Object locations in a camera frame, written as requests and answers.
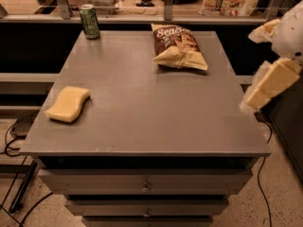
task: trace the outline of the sponge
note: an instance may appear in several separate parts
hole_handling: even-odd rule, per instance
[[[273,64],[265,62],[257,71],[252,85],[247,89],[240,108],[244,113],[254,113],[273,97],[291,87],[300,78],[302,68],[295,61],[279,58]]]
[[[72,123],[80,115],[83,103],[90,97],[88,89],[66,86],[58,94],[53,106],[45,111],[47,117]]]

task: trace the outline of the drawer handle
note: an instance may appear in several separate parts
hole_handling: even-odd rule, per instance
[[[144,218],[148,218],[148,217],[150,217],[151,216],[151,214],[149,213],[149,209],[147,208],[146,210],[145,210],[145,214],[143,215],[143,217]]]
[[[142,192],[144,193],[150,193],[152,190],[149,188],[149,183],[148,182],[144,182],[144,186],[143,188],[141,189]]]

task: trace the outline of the black cable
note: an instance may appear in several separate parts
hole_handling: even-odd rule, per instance
[[[6,155],[8,155],[9,157],[17,157],[17,156],[20,156],[19,153],[18,153],[18,154],[10,154],[11,152],[17,151],[17,150],[20,149],[20,148],[12,148],[10,145],[11,145],[13,142],[15,142],[15,141],[17,141],[17,140],[22,140],[22,139],[24,139],[24,138],[23,138],[23,137],[16,137],[16,138],[14,138],[14,139],[12,139],[11,141],[8,142],[8,134],[9,134],[9,131],[10,131],[13,127],[15,127],[15,126],[17,126],[18,124],[20,124],[23,120],[27,119],[28,117],[32,117],[34,114],[37,114],[38,112],[39,112],[39,111],[36,111],[36,112],[31,113],[31,114],[29,114],[29,115],[27,115],[27,116],[24,116],[23,118],[18,119],[17,122],[15,122],[13,125],[11,125],[11,126],[7,129],[7,131],[6,131],[6,133],[5,133],[5,136],[4,136],[5,151],[0,152],[0,154],[6,154]]]
[[[30,215],[30,213],[44,200],[46,200],[49,196],[53,195],[53,193],[48,193],[44,197],[42,197],[39,201],[37,201],[26,213],[26,215],[22,218],[22,220],[19,222],[13,215],[9,213],[8,210],[6,210],[3,205],[0,205],[0,209],[3,209],[13,220],[16,221],[16,223],[19,224],[19,227],[24,227],[24,223],[27,220],[27,217]]]
[[[47,199],[49,196],[53,195],[53,193],[48,193],[44,197],[42,197],[39,201],[37,201],[27,212],[27,214],[23,217],[22,221],[19,223],[19,227],[23,227],[25,221],[27,220],[27,217],[30,215],[30,213],[45,199]]]
[[[267,144],[268,144],[271,141],[272,135],[273,135],[272,127],[268,123],[266,123],[264,121],[260,120],[259,122],[267,125],[267,127],[270,129],[270,135],[269,135],[269,138],[267,140]],[[267,197],[266,197],[266,195],[265,195],[265,193],[263,191],[263,188],[261,186],[260,179],[259,179],[259,174],[260,174],[261,170],[263,169],[263,166],[265,164],[265,160],[266,160],[266,157],[263,158],[261,167],[258,170],[258,188],[260,189],[260,191],[261,191],[261,193],[263,195],[263,198],[265,199],[265,202],[266,202],[266,205],[267,205],[268,216],[269,216],[269,226],[272,227],[273,225],[272,225],[272,212],[271,212],[271,208],[270,208],[269,202],[268,202]]]
[[[13,148],[10,145],[18,140],[24,140],[24,138],[22,137],[17,137],[12,139],[11,141],[8,142],[8,144],[5,147],[4,153],[9,156],[9,157],[17,157],[20,156],[20,153],[15,153],[15,154],[11,154],[14,151],[18,151],[20,148]]]

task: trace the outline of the speckled floor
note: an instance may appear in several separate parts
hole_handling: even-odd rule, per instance
[[[5,132],[14,122],[14,119],[0,119],[0,151],[4,149]],[[259,123],[259,127],[261,133],[267,139],[269,137],[269,129],[262,123]],[[12,146],[21,147],[22,141],[16,142]],[[260,181],[270,204],[272,226],[303,226],[303,183],[299,181],[293,165],[275,133],[269,143],[269,147],[272,154],[266,159],[260,173]],[[1,154],[0,164],[20,164],[23,159],[24,156],[9,158]],[[228,199],[230,202],[229,206],[219,216],[214,217],[212,227],[270,226],[266,203],[258,188],[257,174],[261,161],[262,159],[253,167],[254,176],[240,194],[231,196]],[[30,159],[27,158],[26,164],[30,164]],[[0,174],[0,203],[3,203],[13,178],[13,174]],[[4,204],[6,209],[9,209],[21,181],[21,177],[17,178],[16,183],[12,187]],[[23,208],[14,213],[13,217],[20,222],[31,206],[49,192],[42,181],[37,176],[34,176],[22,199]],[[83,227],[80,218],[74,217],[64,208],[64,202],[63,196],[52,195],[48,197],[31,212],[24,226]],[[0,219],[1,227],[19,226],[3,209],[0,211]]]

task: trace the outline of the green can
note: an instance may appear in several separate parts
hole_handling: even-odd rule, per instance
[[[98,30],[98,19],[94,5],[85,4],[80,8],[80,18],[83,25],[84,34],[87,39],[100,37]]]

